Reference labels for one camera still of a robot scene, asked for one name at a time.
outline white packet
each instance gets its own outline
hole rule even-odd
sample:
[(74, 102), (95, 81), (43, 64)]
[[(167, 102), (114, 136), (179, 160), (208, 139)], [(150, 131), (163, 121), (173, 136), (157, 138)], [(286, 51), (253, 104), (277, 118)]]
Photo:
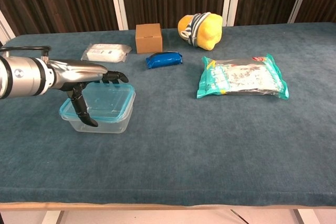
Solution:
[(125, 62), (126, 56), (131, 50), (130, 46), (122, 44), (90, 44), (84, 51), (81, 60)]

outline stuffed toy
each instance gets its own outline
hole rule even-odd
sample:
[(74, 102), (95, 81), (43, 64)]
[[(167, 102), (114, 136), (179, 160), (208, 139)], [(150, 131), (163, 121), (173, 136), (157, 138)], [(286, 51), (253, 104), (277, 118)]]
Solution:
[(223, 18), (213, 13), (185, 15), (178, 22), (178, 34), (194, 47), (214, 49), (222, 37)]

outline small brown box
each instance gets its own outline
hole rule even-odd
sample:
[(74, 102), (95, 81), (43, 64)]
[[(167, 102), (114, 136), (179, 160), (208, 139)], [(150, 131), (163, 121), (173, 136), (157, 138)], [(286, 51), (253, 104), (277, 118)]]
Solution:
[(136, 25), (135, 42), (139, 54), (145, 52), (162, 52), (162, 35), (160, 24)]

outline plastic food container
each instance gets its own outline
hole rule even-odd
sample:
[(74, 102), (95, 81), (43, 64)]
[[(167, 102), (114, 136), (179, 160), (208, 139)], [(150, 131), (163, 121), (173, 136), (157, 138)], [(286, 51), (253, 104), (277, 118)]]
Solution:
[(134, 87), (130, 84), (90, 83), (83, 96), (90, 117), (98, 122), (98, 127), (82, 123), (67, 99), (59, 109), (61, 117), (69, 121), (79, 132), (122, 133), (126, 130), (133, 111)]

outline robotic hand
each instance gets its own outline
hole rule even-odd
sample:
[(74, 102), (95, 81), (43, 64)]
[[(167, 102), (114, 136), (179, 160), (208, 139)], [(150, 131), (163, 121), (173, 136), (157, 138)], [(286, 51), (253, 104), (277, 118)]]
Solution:
[[(10, 56), (11, 50), (41, 50), (41, 58)], [(48, 89), (65, 91), (71, 99), (78, 118), (87, 125), (97, 127), (87, 111), (82, 90), (91, 82), (128, 82), (121, 72), (108, 71), (106, 67), (77, 60), (51, 60), (51, 48), (3, 47), (0, 52), (0, 99), (44, 94)]]

